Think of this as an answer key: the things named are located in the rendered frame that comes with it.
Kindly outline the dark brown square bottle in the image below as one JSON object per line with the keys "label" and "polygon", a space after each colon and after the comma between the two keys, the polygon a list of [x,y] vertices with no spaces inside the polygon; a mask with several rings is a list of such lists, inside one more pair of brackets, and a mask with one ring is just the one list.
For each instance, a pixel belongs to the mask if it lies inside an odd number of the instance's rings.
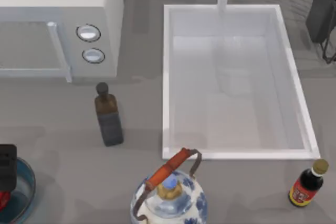
{"label": "dark brown square bottle", "polygon": [[123,132],[116,97],[109,93],[105,82],[96,85],[94,100],[96,115],[103,143],[106,147],[123,143]]}

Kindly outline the white sink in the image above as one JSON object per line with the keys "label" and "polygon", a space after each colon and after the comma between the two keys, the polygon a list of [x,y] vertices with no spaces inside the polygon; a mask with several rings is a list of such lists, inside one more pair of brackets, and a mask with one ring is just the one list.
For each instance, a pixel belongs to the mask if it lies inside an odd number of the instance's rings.
{"label": "white sink", "polygon": [[165,5],[162,157],[319,159],[281,8]]}

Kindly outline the small round microwave knob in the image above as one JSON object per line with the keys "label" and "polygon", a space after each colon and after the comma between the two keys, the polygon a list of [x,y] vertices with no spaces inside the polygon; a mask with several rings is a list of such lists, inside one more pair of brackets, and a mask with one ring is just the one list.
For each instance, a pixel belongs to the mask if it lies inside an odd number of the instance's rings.
{"label": "small round microwave knob", "polygon": [[105,54],[98,48],[90,48],[82,52],[82,58],[90,64],[100,64],[105,60]]}

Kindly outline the large round microwave knob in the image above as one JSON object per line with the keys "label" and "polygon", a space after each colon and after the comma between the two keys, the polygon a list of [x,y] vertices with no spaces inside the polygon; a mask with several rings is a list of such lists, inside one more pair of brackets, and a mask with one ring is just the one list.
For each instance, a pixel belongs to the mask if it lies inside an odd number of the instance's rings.
{"label": "large round microwave knob", "polygon": [[101,32],[92,24],[85,24],[76,28],[76,35],[85,42],[95,42],[100,39]]}

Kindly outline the blue and white teapot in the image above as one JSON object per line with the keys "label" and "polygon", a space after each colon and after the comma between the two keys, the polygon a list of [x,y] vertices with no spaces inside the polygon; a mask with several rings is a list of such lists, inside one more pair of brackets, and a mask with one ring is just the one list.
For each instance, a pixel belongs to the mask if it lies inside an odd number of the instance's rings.
{"label": "blue and white teapot", "polygon": [[137,187],[131,224],[206,224],[207,199],[195,178],[202,161],[197,149],[182,148]]}

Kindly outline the microwave oven glass door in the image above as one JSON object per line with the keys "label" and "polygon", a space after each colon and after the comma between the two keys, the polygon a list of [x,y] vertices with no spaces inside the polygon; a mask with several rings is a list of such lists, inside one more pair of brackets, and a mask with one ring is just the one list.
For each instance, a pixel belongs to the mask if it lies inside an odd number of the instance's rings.
{"label": "microwave oven glass door", "polygon": [[47,23],[0,22],[0,78],[65,78]]}

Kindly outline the dark bottle with red label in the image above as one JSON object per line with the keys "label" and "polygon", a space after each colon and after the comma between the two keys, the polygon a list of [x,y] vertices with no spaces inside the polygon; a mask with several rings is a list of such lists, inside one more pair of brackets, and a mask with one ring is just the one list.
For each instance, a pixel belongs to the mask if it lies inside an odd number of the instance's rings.
{"label": "dark bottle with red label", "polygon": [[306,207],[323,186],[328,168],[325,159],[317,159],[311,168],[305,169],[288,191],[289,201],[296,207]]}

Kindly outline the blue bowl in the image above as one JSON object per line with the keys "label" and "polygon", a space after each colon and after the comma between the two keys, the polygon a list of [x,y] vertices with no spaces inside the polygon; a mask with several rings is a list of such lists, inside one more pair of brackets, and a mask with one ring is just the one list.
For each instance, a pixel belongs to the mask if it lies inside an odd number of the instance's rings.
{"label": "blue bowl", "polygon": [[24,224],[35,206],[36,178],[31,166],[22,158],[17,158],[17,183],[10,192],[9,201],[0,210],[0,224]]}

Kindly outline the red object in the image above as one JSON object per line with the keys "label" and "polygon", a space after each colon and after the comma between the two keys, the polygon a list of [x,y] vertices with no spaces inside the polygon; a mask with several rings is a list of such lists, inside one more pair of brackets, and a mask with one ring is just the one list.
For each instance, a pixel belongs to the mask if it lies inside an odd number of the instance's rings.
{"label": "red object", "polygon": [[3,211],[11,198],[10,191],[0,191],[0,212]]}

